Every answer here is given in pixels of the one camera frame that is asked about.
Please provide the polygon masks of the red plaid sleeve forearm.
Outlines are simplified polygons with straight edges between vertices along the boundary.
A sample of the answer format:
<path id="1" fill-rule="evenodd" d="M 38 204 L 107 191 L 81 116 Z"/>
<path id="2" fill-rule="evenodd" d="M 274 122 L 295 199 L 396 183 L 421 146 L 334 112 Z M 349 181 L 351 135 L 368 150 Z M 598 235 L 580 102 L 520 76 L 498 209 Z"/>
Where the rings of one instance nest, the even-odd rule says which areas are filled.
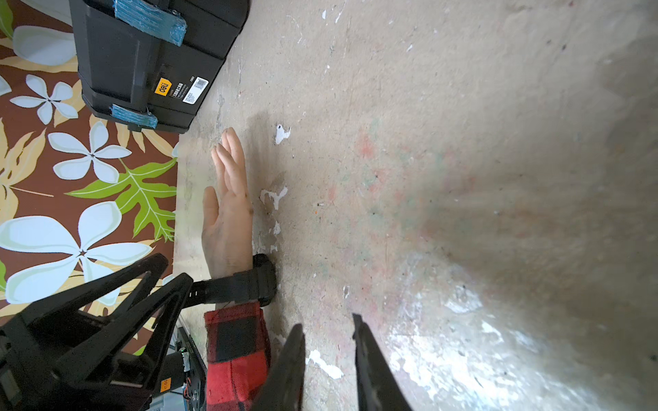
<path id="1" fill-rule="evenodd" d="M 208 410 L 250 410 L 271 363 L 263 310 L 257 301 L 204 314 Z"/>

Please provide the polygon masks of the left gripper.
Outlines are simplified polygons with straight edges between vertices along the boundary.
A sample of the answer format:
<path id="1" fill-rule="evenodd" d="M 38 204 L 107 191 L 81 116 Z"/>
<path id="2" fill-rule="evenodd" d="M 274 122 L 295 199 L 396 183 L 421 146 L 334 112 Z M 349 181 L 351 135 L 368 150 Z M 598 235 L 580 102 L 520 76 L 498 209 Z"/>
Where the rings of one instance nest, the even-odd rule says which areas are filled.
<path id="1" fill-rule="evenodd" d="M 3 410 L 145 410 L 159 394 L 160 374 L 192 278 L 158 290 L 169 265 L 156 253 L 118 272 L 31 303 L 1 329 Z M 109 316 L 81 308 L 142 276 Z M 154 316 L 139 356 L 123 352 Z"/>

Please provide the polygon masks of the mannequin hand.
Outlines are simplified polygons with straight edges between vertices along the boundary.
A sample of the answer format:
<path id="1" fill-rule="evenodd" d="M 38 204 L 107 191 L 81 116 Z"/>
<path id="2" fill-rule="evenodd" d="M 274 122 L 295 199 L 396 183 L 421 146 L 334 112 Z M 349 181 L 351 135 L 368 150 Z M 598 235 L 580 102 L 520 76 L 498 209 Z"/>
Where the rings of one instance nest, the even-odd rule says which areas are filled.
<path id="1" fill-rule="evenodd" d="M 243 146 L 234 128 L 227 128 L 211 150 L 217 187 L 203 198 L 202 249 L 212 279 L 253 268 L 254 209 L 248 190 Z"/>

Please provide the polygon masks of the black wrist watch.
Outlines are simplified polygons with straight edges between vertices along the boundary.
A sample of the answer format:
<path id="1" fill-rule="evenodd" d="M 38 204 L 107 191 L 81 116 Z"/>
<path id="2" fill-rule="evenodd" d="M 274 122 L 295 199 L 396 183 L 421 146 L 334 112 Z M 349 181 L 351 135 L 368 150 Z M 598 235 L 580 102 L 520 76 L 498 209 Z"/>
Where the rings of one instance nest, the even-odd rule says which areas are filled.
<path id="1" fill-rule="evenodd" d="M 183 307 L 253 301 L 265 307 L 276 296 L 278 285 L 275 265 L 267 255 L 259 253 L 253 256 L 251 270 L 229 277 L 194 282 Z"/>

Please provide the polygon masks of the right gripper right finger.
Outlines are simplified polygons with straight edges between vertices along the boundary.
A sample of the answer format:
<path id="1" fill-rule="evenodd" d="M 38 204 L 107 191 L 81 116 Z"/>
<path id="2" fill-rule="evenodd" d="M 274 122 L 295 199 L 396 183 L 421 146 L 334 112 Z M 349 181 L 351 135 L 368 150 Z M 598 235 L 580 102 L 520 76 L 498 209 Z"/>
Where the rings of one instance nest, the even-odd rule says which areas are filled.
<path id="1" fill-rule="evenodd" d="M 411 410 L 368 324 L 353 313 L 356 387 L 360 410 Z"/>

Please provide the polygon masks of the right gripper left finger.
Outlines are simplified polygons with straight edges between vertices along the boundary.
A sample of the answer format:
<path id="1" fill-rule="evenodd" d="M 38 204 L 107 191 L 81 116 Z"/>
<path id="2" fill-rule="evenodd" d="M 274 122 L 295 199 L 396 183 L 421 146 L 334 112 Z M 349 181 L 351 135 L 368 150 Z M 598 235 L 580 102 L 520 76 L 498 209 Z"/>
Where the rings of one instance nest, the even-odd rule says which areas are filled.
<path id="1" fill-rule="evenodd" d="M 301 410 L 306 368 L 303 325 L 296 324 L 255 399 L 252 411 Z"/>

